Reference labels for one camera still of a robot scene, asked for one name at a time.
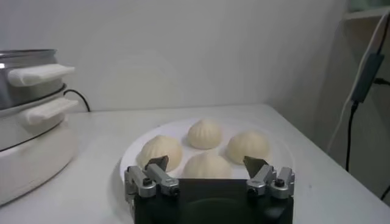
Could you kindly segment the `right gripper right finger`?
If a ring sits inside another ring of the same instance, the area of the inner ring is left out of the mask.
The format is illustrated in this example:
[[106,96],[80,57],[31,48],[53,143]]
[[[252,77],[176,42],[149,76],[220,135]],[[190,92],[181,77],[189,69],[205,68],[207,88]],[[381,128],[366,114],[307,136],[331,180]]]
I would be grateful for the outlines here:
[[250,176],[246,181],[248,196],[269,194],[276,199],[287,199],[294,195],[295,173],[291,168],[282,167],[277,174],[264,159],[245,156],[243,162]]

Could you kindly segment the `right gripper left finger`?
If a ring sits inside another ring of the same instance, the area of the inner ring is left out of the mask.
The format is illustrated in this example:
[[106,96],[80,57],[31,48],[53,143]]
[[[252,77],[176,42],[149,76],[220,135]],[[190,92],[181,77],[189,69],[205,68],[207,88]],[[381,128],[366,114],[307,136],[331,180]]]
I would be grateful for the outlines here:
[[179,180],[170,177],[165,171],[168,166],[167,155],[150,159],[141,169],[138,166],[129,166],[124,171],[124,191],[126,199],[133,195],[141,198],[152,198],[160,193],[170,197],[180,194]]

